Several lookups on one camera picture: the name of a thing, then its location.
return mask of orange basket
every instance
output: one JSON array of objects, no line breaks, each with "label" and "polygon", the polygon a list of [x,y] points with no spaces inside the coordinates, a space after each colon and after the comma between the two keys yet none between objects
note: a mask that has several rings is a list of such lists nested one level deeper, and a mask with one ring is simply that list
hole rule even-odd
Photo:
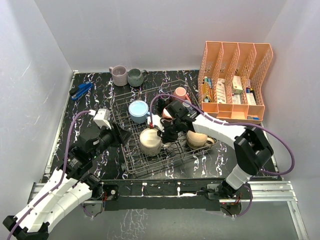
[{"label": "orange basket", "polygon": [[[215,118],[230,123],[261,123],[265,112],[261,86],[272,57],[273,52],[268,43],[206,41],[198,75],[198,100],[202,110]],[[233,104],[232,102],[234,76],[239,76],[241,79],[242,104]],[[212,102],[203,101],[202,84],[204,84],[205,77],[211,78]],[[226,103],[217,103],[218,78],[223,78],[225,82]],[[248,104],[246,95],[248,79],[251,80],[256,105]]]}]

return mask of gray mug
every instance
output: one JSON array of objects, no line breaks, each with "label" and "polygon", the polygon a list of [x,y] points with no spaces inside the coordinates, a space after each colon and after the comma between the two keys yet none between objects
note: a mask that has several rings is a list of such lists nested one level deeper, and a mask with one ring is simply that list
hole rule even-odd
[{"label": "gray mug", "polygon": [[114,85],[122,87],[128,83],[128,72],[125,66],[109,67]]},{"label": "gray mug", "polygon": [[146,70],[140,71],[137,68],[131,69],[128,72],[128,83],[132,87],[139,87],[141,86],[141,84],[144,83],[144,80],[147,74],[148,72]]}]

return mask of white wall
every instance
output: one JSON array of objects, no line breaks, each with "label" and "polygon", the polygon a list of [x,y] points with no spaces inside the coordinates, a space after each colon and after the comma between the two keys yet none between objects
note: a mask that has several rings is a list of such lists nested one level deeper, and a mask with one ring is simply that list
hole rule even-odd
[{"label": "white wall", "polygon": [[[72,71],[33,0],[0,6],[2,223],[23,209],[44,173]],[[8,234],[0,224],[0,239]]]},{"label": "white wall", "polygon": [[[320,2],[288,1],[266,38],[275,60],[263,86],[265,124],[281,135],[296,157],[292,181],[311,240],[319,239],[320,198]],[[279,169],[287,152],[271,140]]]},{"label": "white wall", "polygon": [[73,70],[199,69],[205,41],[263,42],[285,0],[35,0]]}]

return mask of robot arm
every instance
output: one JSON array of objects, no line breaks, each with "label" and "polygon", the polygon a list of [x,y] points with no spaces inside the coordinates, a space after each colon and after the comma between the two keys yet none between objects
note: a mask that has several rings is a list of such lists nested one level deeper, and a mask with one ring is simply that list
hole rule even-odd
[{"label": "robot arm", "polygon": [[20,222],[13,233],[18,240],[46,240],[63,217],[80,203],[95,197],[101,188],[100,181],[92,174],[82,179],[83,175],[104,150],[125,144],[131,136],[116,123],[110,125],[109,115],[109,110],[99,109],[93,118],[97,126],[82,130],[78,141],[69,148],[66,171],[58,188],[52,190],[60,182],[64,164],[53,171],[48,182],[22,211],[5,218],[3,224],[9,231]]},{"label": "robot arm", "polygon": [[216,190],[222,197],[232,198],[237,190],[260,171],[274,151],[261,129],[240,125],[224,125],[211,116],[187,110],[178,100],[166,106],[173,121],[162,119],[163,132],[158,131],[163,143],[174,142],[180,131],[193,131],[218,139],[235,150],[237,165]]}]

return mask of metal wire rack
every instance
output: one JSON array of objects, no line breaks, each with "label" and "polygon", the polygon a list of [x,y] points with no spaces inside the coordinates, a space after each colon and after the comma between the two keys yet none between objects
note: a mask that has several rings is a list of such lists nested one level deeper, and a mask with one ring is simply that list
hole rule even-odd
[{"label": "metal wire rack", "polygon": [[[110,101],[113,120],[120,123],[124,129],[132,132],[132,136],[128,140],[127,144],[121,146],[125,161],[125,166],[122,168],[135,178],[145,177],[152,173],[154,174],[167,166],[182,165],[187,161],[191,161],[192,159],[194,160],[194,155],[203,155],[208,153],[210,150],[209,147],[201,147],[196,150],[191,150],[187,145],[187,134],[185,132],[180,132],[178,134],[178,140],[171,144],[163,144],[161,152],[157,156],[148,157],[142,152],[140,147],[140,133],[149,126],[147,125],[147,122],[139,124],[131,120],[128,111],[129,104],[135,100],[143,100],[150,105],[151,100],[156,95],[163,92],[173,94],[175,89],[178,87],[185,88],[192,104],[199,106],[190,87],[183,80],[163,83],[161,86],[142,90],[137,93],[128,92],[118,96],[113,96]],[[153,114],[159,114],[156,106],[152,106],[152,108],[151,112]]]}]

